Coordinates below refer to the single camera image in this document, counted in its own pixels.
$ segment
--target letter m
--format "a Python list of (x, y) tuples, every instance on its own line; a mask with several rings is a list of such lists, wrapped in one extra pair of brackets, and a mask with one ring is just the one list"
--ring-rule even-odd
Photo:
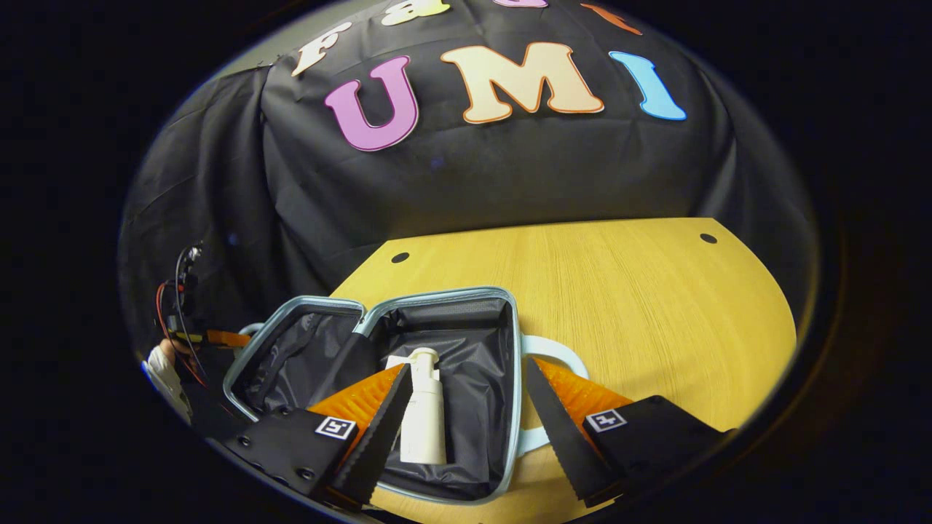
[(512, 107), (495, 96), (492, 84), (529, 113), (541, 106), (544, 81), (551, 91), (547, 106), (556, 112), (598, 113), (604, 109), (605, 104), (592, 94), (569, 57), (572, 52), (563, 44), (534, 42), (528, 45), (521, 65), (485, 46), (453, 49), (441, 55), (440, 60), (454, 63), (466, 84), (470, 107), (463, 113), (463, 119), (481, 124), (512, 114)]

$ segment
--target black cloth backdrop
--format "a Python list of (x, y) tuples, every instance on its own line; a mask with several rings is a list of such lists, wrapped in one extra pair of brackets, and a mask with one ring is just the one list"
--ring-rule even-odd
[[(175, 259), (203, 240), (196, 315), (236, 330), (297, 295), (329, 295), (382, 242), (474, 228), (612, 218), (712, 216), (771, 271), (799, 325), (817, 278), (816, 228), (791, 162), (718, 73), (651, 27), (644, 35), (577, 2), (545, 9), (447, 0), (445, 13), (397, 26), (384, 6), (357, 13), (326, 57), (291, 77), (297, 49), (275, 64), (198, 88), (145, 156), (126, 201), (117, 263), (134, 349), (151, 347), (154, 293)], [(308, 34), (308, 41), (319, 36)], [(453, 48), (488, 46), (521, 63), (532, 42), (573, 49), (593, 115), (541, 103), (473, 125)], [(639, 87), (609, 57), (651, 60), (688, 117), (644, 113)], [(372, 125), (391, 104), (369, 72), (407, 55), (419, 121), (399, 144), (353, 148), (323, 99), (352, 79)], [(544, 87), (542, 98), (550, 96)]]

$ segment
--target peach letter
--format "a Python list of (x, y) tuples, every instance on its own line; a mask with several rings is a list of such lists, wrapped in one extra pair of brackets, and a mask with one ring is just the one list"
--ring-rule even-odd
[(382, 19), (382, 25), (398, 25), (417, 17), (439, 15), (447, 9), (450, 9), (450, 6), (444, 4), (444, 0), (407, 0), (385, 9), (389, 16)]
[(345, 21), (330, 31), (307, 42), (307, 44), (299, 50), (301, 58), (297, 61), (297, 67), (292, 71), (292, 76), (298, 76), (311, 65), (320, 62), (321, 58), (327, 55), (323, 50), (332, 48), (336, 40), (340, 37), (339, 34), (349, 29), (351, 25), (352, 22)]
[(481, 124), (512, 114), (512, 107), (495, 96), (493, 83), (529, 113), (541, 106), (544, 80), (551, 91), (547, 106), (558, 113), (598, 113), (604, 109), (605, 104), (585, 85), (569, 57), (572, 52), (563, 44), (534, 42), (528, 45), (521, 65), (485, 46), (453, 49), (440, 55), (440, 60), (454, 63), (466, 84), (470, 107), (463, 119)]

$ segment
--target white bottle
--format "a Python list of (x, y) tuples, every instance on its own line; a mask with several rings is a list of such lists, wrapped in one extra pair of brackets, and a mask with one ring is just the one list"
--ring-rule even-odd
[(413, 392), (402, 420), (401, 460), (417, 464), (446, 464), (444, 390), (439, 360), (431, 348), (417, 348), (408, 355)]

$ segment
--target blue letter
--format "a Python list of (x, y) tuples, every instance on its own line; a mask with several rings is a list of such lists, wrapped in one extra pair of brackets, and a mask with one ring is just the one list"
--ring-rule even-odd
[(686, 112), (680, 109), (677, 103), (670, 98), (670, 93), (666, 90), (664, 82), (653, 70), (653, 62), (650, 60), (622, 53), (621, 51), (611, 51), (609, 56), (612, 59), (624, 64), (628, 73), (635, 78), (637, 86), (644, 95), (644, 102), (641, 103), (641, 109), (648, 115), (667, 120), (685, 120)]

